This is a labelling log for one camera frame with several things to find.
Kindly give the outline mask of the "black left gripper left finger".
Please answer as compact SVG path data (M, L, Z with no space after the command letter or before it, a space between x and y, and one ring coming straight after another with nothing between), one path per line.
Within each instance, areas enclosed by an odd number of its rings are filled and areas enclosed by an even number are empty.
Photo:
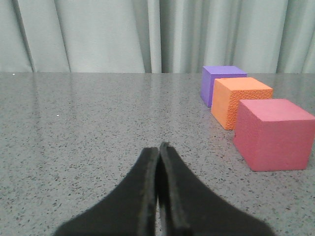
M158 149L142 149L120 184L98 204L62 224L56 236L153 236Z

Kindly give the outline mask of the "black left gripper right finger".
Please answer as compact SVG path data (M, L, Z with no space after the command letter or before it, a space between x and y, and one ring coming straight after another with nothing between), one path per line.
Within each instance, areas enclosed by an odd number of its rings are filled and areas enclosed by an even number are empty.
M223 200L163 142L157 167L157 194L166 236L272 236L264 222Z

